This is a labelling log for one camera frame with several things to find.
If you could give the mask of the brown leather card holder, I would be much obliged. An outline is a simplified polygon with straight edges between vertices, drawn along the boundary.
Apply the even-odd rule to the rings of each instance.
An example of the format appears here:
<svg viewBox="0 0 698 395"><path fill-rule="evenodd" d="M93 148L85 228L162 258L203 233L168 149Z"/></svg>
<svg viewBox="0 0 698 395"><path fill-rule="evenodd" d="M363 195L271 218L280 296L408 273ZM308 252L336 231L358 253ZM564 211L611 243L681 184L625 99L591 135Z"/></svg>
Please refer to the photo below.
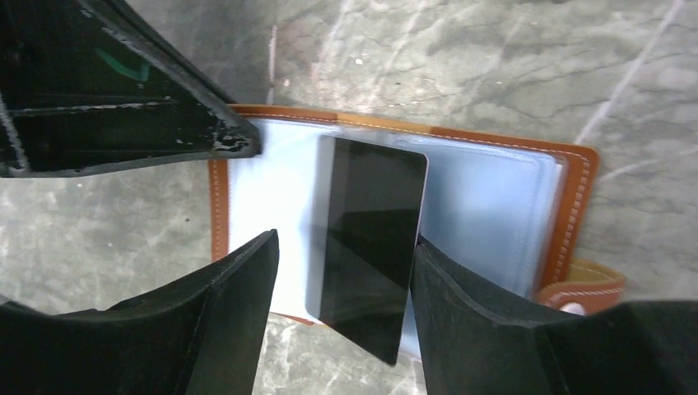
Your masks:
<svg viewBox="0 0 698 395"><path fill-rule="evenodd" d="M269 311L341 333L394 363L422 358L435 310L416 302L414 249L545 311L614 305L625 277L575 258L598 153L587 146L359 115L239 105L264 146L208 164L212 256L277 230Z"/></svg>

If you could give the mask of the single black card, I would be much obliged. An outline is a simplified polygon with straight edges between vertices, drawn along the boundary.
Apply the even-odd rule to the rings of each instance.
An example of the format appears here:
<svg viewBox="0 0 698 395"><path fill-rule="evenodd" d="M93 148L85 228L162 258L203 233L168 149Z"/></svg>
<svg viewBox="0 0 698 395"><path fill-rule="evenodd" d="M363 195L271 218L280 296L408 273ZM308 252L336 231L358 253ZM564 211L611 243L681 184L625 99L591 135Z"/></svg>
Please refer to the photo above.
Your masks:
<svg viewBox="0 0 698 395"><path fill-rule="evenodd" d="M397 363L428 159L345 137L319 139L314 265L306 308L386 365Z"/></svg>

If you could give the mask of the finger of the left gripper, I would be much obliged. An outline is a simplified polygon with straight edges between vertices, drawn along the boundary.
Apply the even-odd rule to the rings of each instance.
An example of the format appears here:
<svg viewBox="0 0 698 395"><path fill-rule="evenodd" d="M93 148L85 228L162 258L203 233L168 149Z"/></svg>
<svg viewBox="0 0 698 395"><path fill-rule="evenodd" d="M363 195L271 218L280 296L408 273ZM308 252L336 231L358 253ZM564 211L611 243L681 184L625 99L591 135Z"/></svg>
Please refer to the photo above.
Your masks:
<svg viewBox="0 0 698 395"><path fill-rule="evenodd" d="M1 175L248 158L259 130L124 1L1 4Z"/></svg>

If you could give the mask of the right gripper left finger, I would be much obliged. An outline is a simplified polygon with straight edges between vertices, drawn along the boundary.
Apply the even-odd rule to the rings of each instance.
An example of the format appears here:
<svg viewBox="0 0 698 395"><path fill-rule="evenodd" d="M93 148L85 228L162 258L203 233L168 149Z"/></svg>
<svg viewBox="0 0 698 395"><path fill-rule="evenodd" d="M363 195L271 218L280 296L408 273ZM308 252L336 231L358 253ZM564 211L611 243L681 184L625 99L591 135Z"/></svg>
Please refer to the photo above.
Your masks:
<svg viewBox="0 0 698 395"><path fill-rule="evenodd" d="M1 306L4 394L250 394L279 263L268 230L106 310Z"/></svg>

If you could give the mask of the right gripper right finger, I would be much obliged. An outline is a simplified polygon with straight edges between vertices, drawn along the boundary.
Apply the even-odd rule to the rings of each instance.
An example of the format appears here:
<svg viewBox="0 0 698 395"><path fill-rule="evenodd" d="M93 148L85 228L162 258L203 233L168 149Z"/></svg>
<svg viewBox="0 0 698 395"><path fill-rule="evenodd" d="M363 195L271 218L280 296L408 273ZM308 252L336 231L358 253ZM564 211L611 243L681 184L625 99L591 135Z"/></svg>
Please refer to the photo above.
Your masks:
<svg viewBox="0 0 698 395"><path fill-rule="evenodd" d="M412 303L430 394L694 394L697 304L631 301L590 316L536 304L426 239Z"/></svg>

